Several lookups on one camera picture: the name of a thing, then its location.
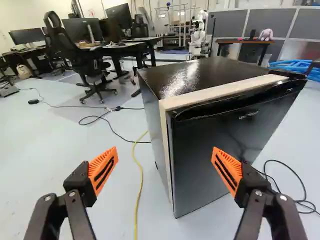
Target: fridge door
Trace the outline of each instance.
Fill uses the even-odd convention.
[[[176,218],[228,193],[211,163],[213,146],[251,163],[259,155],[305,80],[276,85],[168,112]]]

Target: table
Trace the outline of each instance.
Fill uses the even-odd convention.
[[[40,73],[44,73],[45,71],[42,71],[43,66],[41,66],[41,60],[38,59],[39,56],[45,55],[46,54],[47,47],[46,46],[39,46],[36,48],[32,49],[26,49],[24,51],[9,51],[9,52],[4,52],[3,58],[5,59],[6,62],[10,65],[11,69],[13,72],[18,75],[17,72],[17,65],[18,64],[24,64],[26,65],[34,78],[41,78],[38,76],[31,65],[28,62],[28,59],[32,59],[32,62],[38,69]]]
[[[90,48],[91,47],[83,47],[81,49],[85,51],[85,50],[89,50]],[[119,59],[123,57],[134,56],[136,59],[137,67],[142,69],[143,68],[142,53],[145,51],[146,48],[147,48],[147,45],[144,42],[127,42],[125,43],[124,46],[103,45],[102,48],[100,49],[100,52],[102,56],[111,57],[115,72],[117,74],[117,77],[115,79],[117,79],[128,73],[121,70]]]
[[[149,36],[149,37],[136,37],[129,40],[123,40],[124,43],[137,43],[143,42],[146,43],[149,49],[150,58],[151,58],[151,66],[156,66],[156,56],[154,45],[162,39],[162,36]]]
[[[265,54],[267,52],[268,46],[270,44],[273,44],[274,41],[260,41],[260,40],[238,40],[238,39],[232,39],[232,38],[220,38],[215,41],[218,46],[218,52],[216,53],[217,56],[220,56],[221,52],[221,46],[229,45],[229,44],[259,44],[262,46],[262,53],[258,62],[258,66],[261,66],[261,63],[265,57]]]

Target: beige trim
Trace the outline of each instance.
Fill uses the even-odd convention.
[[[240,93],[287,79],[288,77],[286,76],[275,74],[256,76],[241,81],[235,81],[220,86],[214,86],[199,91],[193,91],[178,96],[168,97],[165,99],[161,99],[159,103],[166,111],[168,111],[180,107],[185,107],[191,104],[201,103],[203,101],[216,99],[226,95]]]
[[[203,90],[193,91],[186,94],[159,100],[159,113],[160,113],[160,123],[161,123],[161,131],[162,131],[164,162],[165,162],[166,177],[167,177],[168,189],[169,189],[169,200],[171,202],[172,209],[173,209],[173,197],[172,197],[173,190],[172,190],[171,175],[170,175],[171,171],[170,171],[166,111],[180,108],[180,107],[185,107],[185,106],[196,104],[196,103],[201,103],[204,101],[220,98],[227,95],[244,92],[247,90],[251,90],[257,87],[262,87],[262,86],[276,83],[279,81],[284,81],[287,79],[288,77],[286,76],[267,74],[267,75],[248,78],[241,81],[231,82],[228,84],[210,87]]]

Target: fridge top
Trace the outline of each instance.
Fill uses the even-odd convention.
[[[159,100],[268,73],[267,68],[222,56],[138,70],[139,77]]]

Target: cubicle partition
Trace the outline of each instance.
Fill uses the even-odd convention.
[[[289,59],[320,58],[320,7],[263,8],[209,12],[206,34],[211,38],[213,18],[216,18],[213,37],[248,38],[252,29],[258,37],[264,29],[272,29],[274,43],[267,54],[270,62]],[[240,47],[234,48],[239,55]]]

